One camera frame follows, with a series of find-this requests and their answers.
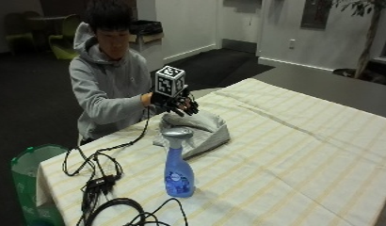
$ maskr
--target spray nozzle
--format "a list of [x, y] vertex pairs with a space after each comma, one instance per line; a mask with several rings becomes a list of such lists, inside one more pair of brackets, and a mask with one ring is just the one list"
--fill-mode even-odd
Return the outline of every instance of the spray nozzle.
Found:
[[173, 149], [179, 149], [182, 147], [182, 140], [193, 137], [193, 131], [182, 127], [163, 129], [161, 134], [169, 140], [169, 147]]

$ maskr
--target black cable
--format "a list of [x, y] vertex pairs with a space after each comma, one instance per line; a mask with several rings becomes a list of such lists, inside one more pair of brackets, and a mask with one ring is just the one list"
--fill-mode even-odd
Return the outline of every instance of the black cable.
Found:
[[[95, 212], [97, 200], [98, 200], [99, 193], [102, 192], [102, 194], [106, 195], [106, 193], [111, 190], [111, 186], [115, 184], [115, 180], [119, 179], [121, 174], [122, 174], [122, 168], [121, 168], [119, 163], [117, 162], [117, 160], [111, 156], [109, 156], [103, 152], [105, 151], [110, 151], [110, 150], [117, 149], [117, 148], [129, 147], [137, 141], [139, 141], [142, 139], [143, 135], [145, 135], [145, 132], [146, 132], [149, 119], [150, 119], [150, 117], [149, 117], [149, 108], [146, 108], [146, 123], [145, 123], [143, 129], [142, 129], [142, 132], [141, 132], [139, 136], [134, 140], [131, 140], [130, 142], [119, 144], [119, 145], [117, 145], [114, 147], [110, 147], [110, 148], [98, 149], [98, 150], [95, 150], [95, 152], [89, 157], [85, 156], [85, 154], [81, 151], [78, 146], [74, 149], [69, 149], [67, 150], [67, 152], [65, 154], [65, 159], [63, 159], [63, 162], [62, 162], [62, 171], [63, 171], [63, 173], [67, 176], [75, 176], [75, 175], [78, 175], [79, 171], [85, 168], [86, 165], [89, 165], [90, 168], [91, 168], [91, 176], [90, 176], [85, 186], [81, 188], [81, 191], [82, 191], [81, 217], [78, 219], [77, 225], [79, 225], [81, 221], [85, 224], [86, 220], [89, 219], [91, 214]], [[83, 162], [81, 163], [79, 167], [75, 169], [74, 172], [69, 172], [67, 171], [67, 164], [66, 164], [67, 163], [67, 157], [69, 157], [69, 154], [70, 154], [71, 150], [77, 150], [78, 154], [81, 155], [81, 157], [83, 159]], [[101, 155], [105, 156], [114, 163], [115, 172], [117, 172], [115, 176], [105, 174], [103, 169], [101, 167], [101, 164], [98, 162], [98, 157]], [[93, 180], [93, 178], [95, 177], [95, 174], [97, 174], [95, 166], [98, 167], [98, 170], [99, 170], [99, 173], [101, 173], [102, 177], [99, 177], [99, 178]]]
[[[127, 199], [127, 198], [111, 199], [106, 203], [103, 203], [99, 207], [97, 207], [97, 200], [98, 200], [99, 193], [106, 195], [106, 193], [111, 189], [111, 186], [115, 184], [115, 180], [119, 179], [119, 176], [122, 174], [122, 168], [121, 168], [119, 163], [117, 162], [117, 160], [111, 156], [109, 156], [103, 152], [110, 151], [110, 150], [117, 149], [117, 148], [129, 147], [129, 146], [131, 146], [135, 142], [138, 142], [142, 139], [142, 137], [145, 135], [145, 132], [146, 132], [147, 122], [149, 122], [149, 119], [150, 119], [149, 118], [149, 109], [147, 108], [146, 108], [146, 111], [147, 111], [146, 123], [145, 123], [145, 126], [143, 126], [143, 129], [142, 129], [142, 132], [141, 132], [139, 136], [134, 140], [131, 140], [127, 143], [119, 144], [119, 145], [117, 145], [114, 147], [98, 149], [98, 150], [95, 150], [95, 152], [89, 157], [85, 156], [85, 154], [82, 153], [79, 147], [75, 147], [75, 149], [77, 149], [77, 151], [78, 151], [78, 153], [79, 153], [79, 155], [81, 155], [81, 157], [83, 159], [83, 162], [79, 165], [79, 167], [75, 169], [74, 172], [67, 172], [67, 165], [66, 165], [67, 156], [70, 154], [71, 149], [69, 149], [67, 152], [66, 152], [63, 163], [62, 163], [62, 171], [65, 172], [65, 174], [67, 176], [75, 176], [86, 165], [89, 165], [91, 170], [93, 170], [91, 176], [90, 176], [90, 178], [89, 178], [89, 180], [86, 182], [86, 185], [81, 188], [81, 191], [82, 191], [81, 212], [82, 212], [82, 214], [79, 216], [79, 219], [78, 219], [75, 225], [79, 225], [79, 223], [82, 221], [85, 226], [90, 226], [93, 224], [93, 221], [94, 221], [98, 213], [103, 209], [109, 208], [113, 205], [125, 204], [125, 205], [133, 207], [139, 212], [139, 214], [126, 224], [127, 226], [142, 226], [145, 224], [151, 224], [151, 223], [155, 223], [157, 225], [166, 225], [167, 226], [169, 224], [158, 221], [158, 219], [157, 219], [154, 214], [159, 211], [159, 209], [170, 201], [175, 201], [178, 203], [178, 205], [179, 205], [179, 208], [181, 208], [185, 226], [187, 226], [187, 221], [186, 221], [185, 213], [183, 213], [183, 210], [182, 210], [182, 204], [174, 198], [166, 200], [163, 202], [163, 204], [154, 210], [153, 213], [143, 212], [141, 205], [134, 200]], [[109, 158], [109, 160], [114, 163], [115, 172], [117, 172], [115, 176], [105, 174], [103, 169], [102, 169], [102, 167], [99, 165], [99, 162], [98, 162], [98, 157], [101, 155], [105, 156], [106, 158]], [[93, 180], [93, 178], [95, 177], [95, 165], [98, 167], [98, 170], [99, 170], [99, 173], [101, 173], [102, 177]], [[145, 221], [146, 218], [149, 218], [149, 217], [154, 218], [155, 221]]]
[[[182, 212], [182, 219], [183, 219], [183, 225], [187, 226], [187, 219], [186, 219], [186, 216], [185, 216], [185, 212], [182, 210], [182, 204], [181, 202], [175, 199], [175, 198], [170, 198], [169, 200], [166, 200], [162, 205], [151, 212], [151, 213], [139, 213], [133, 219], [131, 221], [126, 224], [126, 226], [135, 226], [137, 224], [134, 224], [133, 222], [137, 220], [138, 217], [143, 216], [145, 218], [147, 217], [153, 217], [154, 214], [161, 210], [161, 208], [170, 202], [170, 201], [175, 201], [179, 205], [179, 209], [181, 209], [181, 212]], [[155, 221], [146, 221], [145, 223], [159, 223], [162, 225], [167, 225], [166, 223], [161, 222], [157, 220], [157, 218], [154, 218]]]
[[[133, 207], [138, 212], [139, 214], [143, 214], [143, 210], [142, 210], [142, 207], [139, 205], [138, 202], [135, 202], [134, 200], [131, 199], [127, 199], [127, 198], [117, 198], [117, 199], [113, 199], [113, 200], [109, 200], [106, 203], [103, 203], [97, 209], [95, 211], [93, 212], [93, 214], [87, 217], [86, 221], [85, 221], [85, 226], [90, 226], [93, 224], [93, 221], [98, 215], [98, 213], [106, 209], [107, 207], [110, 206], [114, 206], [114, 205], [127, 205], [130, 207]], [[139, 216], [139, 222], [134, 225], [138, 225], [138, 226], [142, 226], [143, 225], [143, 222], [145, 222], [145, 217], [143, 216]]]

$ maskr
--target young man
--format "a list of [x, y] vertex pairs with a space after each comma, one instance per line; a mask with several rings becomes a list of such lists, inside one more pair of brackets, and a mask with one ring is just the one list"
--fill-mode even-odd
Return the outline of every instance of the young man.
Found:
[[79, 145], [142, 120], [151, 82], [142, 56], [129, 50], [131, 11], [123, 0], [91, 0], [74, 35], [78, 56], [69, 66]]

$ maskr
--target gray cloth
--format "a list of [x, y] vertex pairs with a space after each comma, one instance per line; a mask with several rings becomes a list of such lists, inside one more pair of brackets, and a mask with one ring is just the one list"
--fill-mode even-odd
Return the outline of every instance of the gray cloth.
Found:
[[[182, 141], [182, 158], [210, 151], [230, 140], [224, 120], [202, 110], [198, 114], [183, 117], [165, 113], [159, 122], [159, 131], [177, 126], [189, 128], [194, 133], [193, 138]], [[153, 144], [162, 146], [167, 151], [169, 141], [161, 133], [157, 134]]]

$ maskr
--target white tablecloth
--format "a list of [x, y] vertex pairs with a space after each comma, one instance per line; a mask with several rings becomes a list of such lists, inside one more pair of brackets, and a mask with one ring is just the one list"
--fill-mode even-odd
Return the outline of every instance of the white tablecloth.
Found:
[[[189, 160], [197, 187], [193, 197], [181, 199], [189, 225], [374, 225], [386, 202], [386, 118], [254, 79], [211, 92], [198, 103], [224, 119], [230, 141]], [[169, 199], [165, 150], [151, 145], [159, 118], [150, 120], [135, 145], [110, 151], [123, 175], [107, 199], [130, 198], [145, 211]], [[83, 153], [130, 141], [143, 124], [86, 144]], [[67, 177], [62, 161], [59, 155], [41, 164], [37, 202], [53, 199], [66, 224], [74, 225], [90, 172]], [[79, 163], [73, 152], [70, 170]], [[122, 225], [134, 215], [113, 207], [94, 223]], [[183, 225], [174, 203], [157, 217]]]

